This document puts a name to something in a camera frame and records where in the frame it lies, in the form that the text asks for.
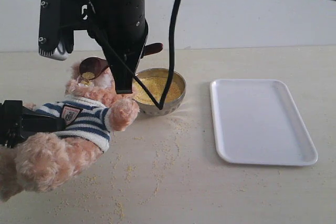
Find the teddy bear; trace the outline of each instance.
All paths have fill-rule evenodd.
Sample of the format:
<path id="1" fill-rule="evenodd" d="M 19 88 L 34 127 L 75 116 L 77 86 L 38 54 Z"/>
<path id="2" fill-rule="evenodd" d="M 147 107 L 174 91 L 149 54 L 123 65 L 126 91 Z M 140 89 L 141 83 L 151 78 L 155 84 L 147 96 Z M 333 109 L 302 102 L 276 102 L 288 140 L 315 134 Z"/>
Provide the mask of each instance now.
<path id="1" fill-rule="evenodd" d="M 84 81 L 77 62 L 70 68 L 61 102 L 28 109 L 62 117 L 64 130 L 36 133 L 14 148 L 0 146 L 0 201 L 22 191 L 54 190 L 89 168 L 109 149 L 111 133 L 124 131 L 137 118 L 139 106 L 133 94 L 117 94 L 110 68 Z"/>

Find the screw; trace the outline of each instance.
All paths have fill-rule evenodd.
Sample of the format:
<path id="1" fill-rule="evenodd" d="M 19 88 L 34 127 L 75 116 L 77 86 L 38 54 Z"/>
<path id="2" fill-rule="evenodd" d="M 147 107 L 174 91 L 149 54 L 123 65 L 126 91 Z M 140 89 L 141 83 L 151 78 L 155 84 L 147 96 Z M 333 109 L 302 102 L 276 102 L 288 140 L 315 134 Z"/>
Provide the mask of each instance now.
<path id="1" fill-rule="evenodd" d="M 41 2 L 41 6 L 42 6 L 43 8 L 46 8 L 46 7 L 48 6 L 48 3 L 45 2 L 45 1 L 42 1 L 42 2 Z"/>
<path id="2" fill-rule="evenodd" d="M 44 44 L 45 42 L 47 42 L 47 39 L 44 37 L 39 37 L 38 42 L 40 42 L 40 44 Z"/>

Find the white wall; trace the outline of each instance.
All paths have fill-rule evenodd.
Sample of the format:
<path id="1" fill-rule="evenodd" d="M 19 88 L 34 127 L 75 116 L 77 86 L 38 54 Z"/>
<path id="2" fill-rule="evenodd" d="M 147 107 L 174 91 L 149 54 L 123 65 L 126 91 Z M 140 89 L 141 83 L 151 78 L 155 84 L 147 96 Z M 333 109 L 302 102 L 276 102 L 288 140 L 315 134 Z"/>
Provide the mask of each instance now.
<path id="1" fill-rule="evenodd" d="M 40 0 L 0 0 L 0 51 L 35 51 Z M 146 0 L 149 42 L 167 47 L 173 0 Z M 177 48 L 335 44 L 336 2 L 328 0 L 183 0 Z M 76 33 L 76 50 L 96 50 Z"/>

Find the metal bowl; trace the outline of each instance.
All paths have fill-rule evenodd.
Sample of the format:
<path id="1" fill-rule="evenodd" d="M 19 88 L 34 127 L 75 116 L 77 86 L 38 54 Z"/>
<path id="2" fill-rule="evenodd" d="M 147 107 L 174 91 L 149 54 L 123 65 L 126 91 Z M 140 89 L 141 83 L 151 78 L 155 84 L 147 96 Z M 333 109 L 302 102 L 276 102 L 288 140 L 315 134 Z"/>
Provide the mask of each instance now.
<path id="1" fill-rule="evenodd" d="M 142 78 L 148 78 L 148 77 L 168 77 L 168 69 L 165 68 L 151 68 L 143 70 L 136 74 L 136 76 L 141 80 Z M 173 75 L 173 82 L 175 82 L 178 87 L 181 89 L 182 94 L 180 97 L 175 99 L 174 101 L 167 102 L 164 104 L 163 109 L 159 110 L 154 104 L 144 104 L 135 99 L 135 101 L 138 103 L 140 107 L 140 112 L 144 113 L 149 116 L 164 116 L 168 115 L 172 112 L 174 112 L 176 109 L 178 109 L 185 97 L 185 89 L 186 89 L 186 82 L 184 78 L 177 72 L 174 72 Z"/>

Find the striped sweater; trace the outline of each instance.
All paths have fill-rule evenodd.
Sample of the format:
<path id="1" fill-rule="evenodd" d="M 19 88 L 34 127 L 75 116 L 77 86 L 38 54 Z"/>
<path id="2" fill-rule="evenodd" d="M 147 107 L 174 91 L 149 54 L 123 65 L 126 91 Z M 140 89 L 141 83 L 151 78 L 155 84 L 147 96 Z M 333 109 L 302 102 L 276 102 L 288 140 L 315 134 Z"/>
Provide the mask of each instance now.
<path id="1" fill-rule="evenodd" d="M 100 102 L 67 95 L 62 102 L 46 103 L 37 113 L 62 117 L 66 121 L 64 131 L 55 132 L 59 137 L 83 137 L 95 143 L 103 152 L 109 149 L 109 124 L 111 109 Z"/>

